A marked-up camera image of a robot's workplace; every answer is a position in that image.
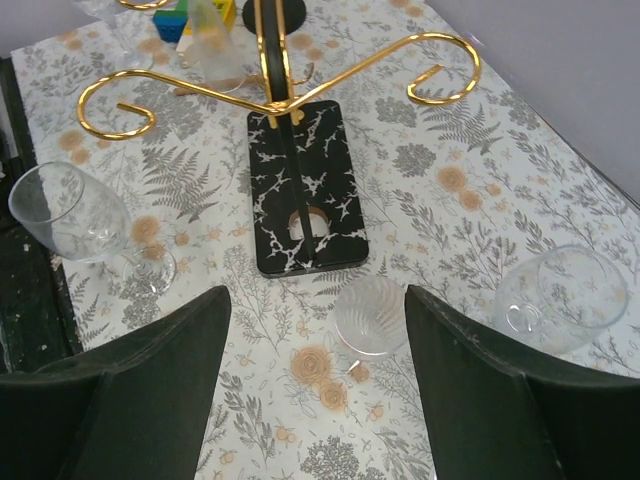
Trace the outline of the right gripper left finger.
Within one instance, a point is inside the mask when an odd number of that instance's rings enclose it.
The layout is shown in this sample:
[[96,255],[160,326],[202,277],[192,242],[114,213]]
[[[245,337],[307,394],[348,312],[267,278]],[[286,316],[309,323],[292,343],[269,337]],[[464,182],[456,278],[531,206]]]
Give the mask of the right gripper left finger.
[[2,478],[194,478],[230,316],[217,286],[97,348],[2,375]]

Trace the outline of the stemless clear glass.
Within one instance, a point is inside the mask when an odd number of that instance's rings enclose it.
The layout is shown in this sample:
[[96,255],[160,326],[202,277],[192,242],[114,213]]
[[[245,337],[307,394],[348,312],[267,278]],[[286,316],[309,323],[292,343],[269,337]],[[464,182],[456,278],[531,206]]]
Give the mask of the stemless clear glass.
[[610,260],[583,246],[563,245],[503,277],[494,326],[529,347],[561,355],[614,325],[628,302],[627,282]]

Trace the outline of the ribbed champagne flute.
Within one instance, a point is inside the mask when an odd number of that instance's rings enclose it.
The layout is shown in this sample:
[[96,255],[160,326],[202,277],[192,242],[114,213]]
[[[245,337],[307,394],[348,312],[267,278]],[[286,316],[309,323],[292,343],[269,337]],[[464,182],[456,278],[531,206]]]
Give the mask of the ribbed champagne flute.
[[214,3],[190,1],[188,14],[205,81],[245,77],[237,49]]

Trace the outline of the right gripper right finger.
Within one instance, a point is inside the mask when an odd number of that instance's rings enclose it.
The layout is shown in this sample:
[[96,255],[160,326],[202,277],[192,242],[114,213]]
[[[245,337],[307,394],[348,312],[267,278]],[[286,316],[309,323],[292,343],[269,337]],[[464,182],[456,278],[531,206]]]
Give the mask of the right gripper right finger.
[[638,478],[638,380],[534,350],[419,286],[405,311],[438,478]]

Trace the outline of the ribbed glass tumbler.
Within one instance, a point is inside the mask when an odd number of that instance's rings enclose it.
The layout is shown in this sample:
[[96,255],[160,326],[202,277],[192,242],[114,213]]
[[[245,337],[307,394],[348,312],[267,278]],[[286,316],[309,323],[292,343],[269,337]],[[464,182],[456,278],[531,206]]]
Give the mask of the ribbed glass tumbler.
[[405,288],[382,276],[363,276],[346,285],[333,309],[336,332],[356,360],[382,360],[408,340]]

